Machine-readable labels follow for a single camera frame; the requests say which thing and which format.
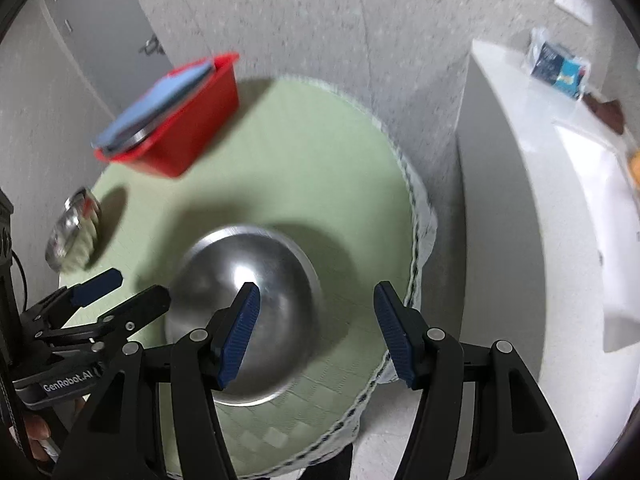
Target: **white counter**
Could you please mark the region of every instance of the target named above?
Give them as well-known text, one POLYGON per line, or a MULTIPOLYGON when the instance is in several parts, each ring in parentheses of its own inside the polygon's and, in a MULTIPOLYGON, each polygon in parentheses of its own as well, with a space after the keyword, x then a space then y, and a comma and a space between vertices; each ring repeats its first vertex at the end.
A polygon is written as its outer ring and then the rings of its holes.
POLYGON ((631 141, 526 75, 521 62, 520 53, 474 42, 458 123, 467 225, 460 339, 513 343, 587 478, 638 399, 640 312, 625 314, 627 326, 638 322, 637 337, 631 328, 622 343, 605 343, 613 329, 601 254, 557 124, 621 158, 631 141))

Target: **plastic packaging bag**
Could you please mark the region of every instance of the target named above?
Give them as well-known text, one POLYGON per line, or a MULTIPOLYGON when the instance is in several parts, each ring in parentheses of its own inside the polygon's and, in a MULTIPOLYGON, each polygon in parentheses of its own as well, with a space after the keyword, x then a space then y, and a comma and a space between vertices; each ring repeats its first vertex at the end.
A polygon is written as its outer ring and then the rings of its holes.
POLYGON ((591 63, 583 57, 574 56, 559 44, 550 43, 548 36, 546 28, 532 29, 523 69, 573 99, 582 99, 591 73, 591 63))

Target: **overturned stainless steel bowl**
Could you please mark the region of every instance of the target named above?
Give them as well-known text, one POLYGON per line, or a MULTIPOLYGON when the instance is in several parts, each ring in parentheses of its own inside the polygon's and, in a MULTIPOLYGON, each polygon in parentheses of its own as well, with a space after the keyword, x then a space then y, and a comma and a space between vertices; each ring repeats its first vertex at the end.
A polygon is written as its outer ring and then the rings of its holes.
POLYGON ((56 272, 72 272, 83 268, 94 252, 100 204, 85 187, 65 202, 45 250, 45 260, 56 272))
POLYGON ((165 333, 174 343, 206 326, 244 282, 260 289, 260 314, 240 371, 218 402, 251 406, 284 392, 313 356, 322 308, 318 276, 286 236, 256 226, 222 228, 198 241, 170 286, 165 333))

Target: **gray wall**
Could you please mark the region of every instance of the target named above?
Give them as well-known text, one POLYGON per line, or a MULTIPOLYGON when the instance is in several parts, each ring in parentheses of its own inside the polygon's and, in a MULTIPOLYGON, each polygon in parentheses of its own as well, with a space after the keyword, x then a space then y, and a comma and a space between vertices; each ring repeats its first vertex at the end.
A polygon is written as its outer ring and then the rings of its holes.
POLYGON ((616 39, 602 92, 610 99, 620 99, 626 125, 640 141, 640 72, 636 68, 640 48, 625 23, 618 19, 616 39))
MULTIPOLYGON (((100 174, 90 140, 109 120, 29 0, 0 43, 0 187, 15 207, 14 250, 30 303, 58 286, 44 261, 47 235, 66 198, 100 174)), ((22 304, 15 265, 13 279, 22 304)))
POLYGON ((608 0, 589 0, 588 27, 553 0, 140 0, 180 64, 237 50, 241 76, 295 73, 338 85, 372 107, 423 177, 439 217, 424 278, 430 319, 456 331, 465 283, 465 229, 454 128, 472 38, 524 49, 529 29, 594 62, 604 81, 614 37, 608 0))

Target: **red basket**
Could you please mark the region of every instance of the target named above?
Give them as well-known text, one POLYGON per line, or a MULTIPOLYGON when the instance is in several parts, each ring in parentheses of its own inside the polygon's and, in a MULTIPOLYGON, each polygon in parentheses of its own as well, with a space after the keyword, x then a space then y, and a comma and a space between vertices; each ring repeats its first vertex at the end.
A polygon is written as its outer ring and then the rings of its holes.
MULTIPOLYGON (((126 164, 143 173, 168 177, 183 174, 200 156, 220 126, 238 110, 238 87, 233 63, 239 57, 235 52, 213 57, 216 71, 193 98, 170 115, 151 135, 135 148, 113 157, 95 150, 96 158, 126 164)), ((176 68, 170 74, 182 72, 205 59, 176 68)))

